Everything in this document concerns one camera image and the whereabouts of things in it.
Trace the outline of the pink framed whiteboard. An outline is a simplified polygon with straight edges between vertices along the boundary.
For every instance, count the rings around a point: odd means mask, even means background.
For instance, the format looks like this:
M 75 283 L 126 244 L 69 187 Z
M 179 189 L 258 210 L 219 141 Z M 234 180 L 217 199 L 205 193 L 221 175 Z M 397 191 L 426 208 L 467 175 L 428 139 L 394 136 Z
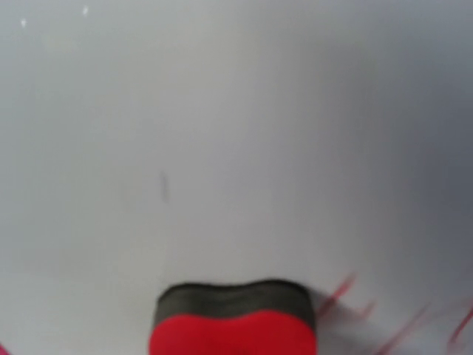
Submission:
M 472 3 L 3 1 L 2 345 L 266 277 L 323 354 L 472 352 Z

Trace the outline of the red black whiteboard eraser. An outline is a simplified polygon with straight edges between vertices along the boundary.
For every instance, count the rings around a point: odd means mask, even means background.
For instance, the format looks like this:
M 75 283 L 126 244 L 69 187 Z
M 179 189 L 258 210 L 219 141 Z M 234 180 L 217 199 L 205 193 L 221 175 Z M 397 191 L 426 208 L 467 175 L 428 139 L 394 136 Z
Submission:
M 278 279 L 170 286 L 157 299 L 148 345 L 152 355 L 313 355 L 317 350 L 308 290 Z

